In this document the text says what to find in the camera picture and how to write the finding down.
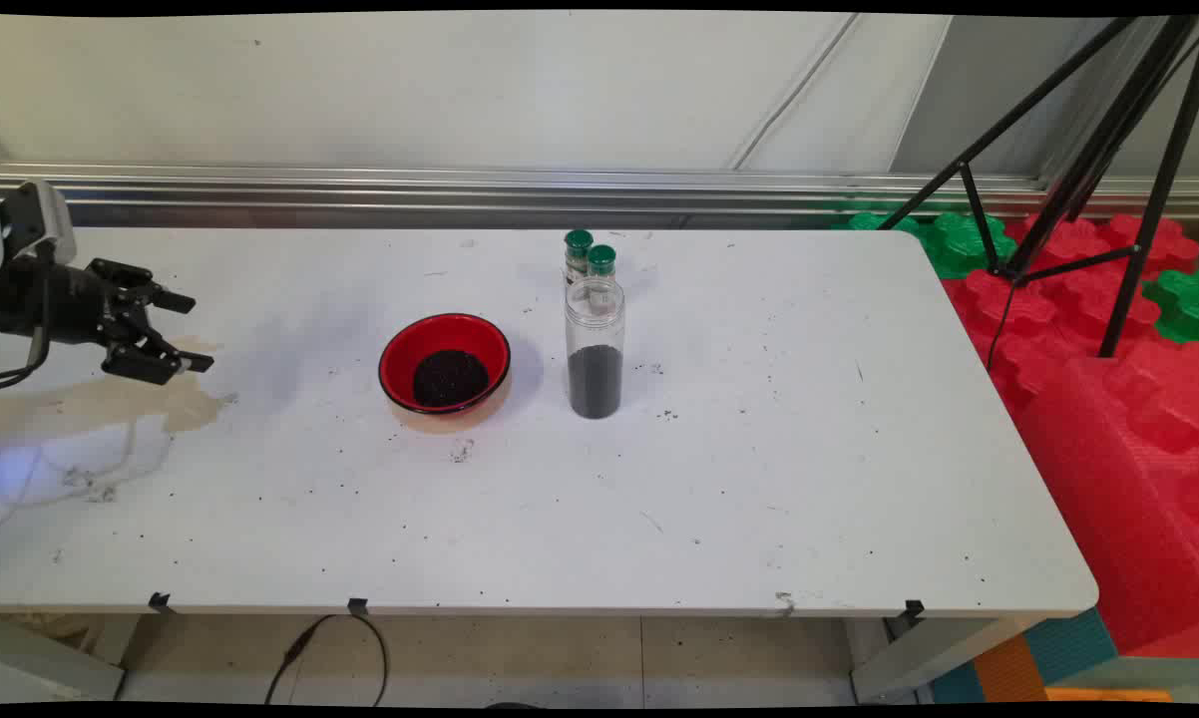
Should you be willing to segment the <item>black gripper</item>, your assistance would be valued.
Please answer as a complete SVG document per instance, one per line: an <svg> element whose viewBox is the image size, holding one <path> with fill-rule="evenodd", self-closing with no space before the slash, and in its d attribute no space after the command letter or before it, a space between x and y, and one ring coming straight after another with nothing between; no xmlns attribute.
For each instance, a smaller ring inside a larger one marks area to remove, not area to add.
<svg viewBox="0 0 1199 718"><path fill-rule="evenodd" d="M107 346L103 373L147 385L165 386L181 374L207 372L215 360L179 350L159 333L126 339L121 306L188 314L195 304L156 282L147 269L103 258L77 269L20 257L0 271L1 333L31 337L46 330L58 344Z"/></svg>

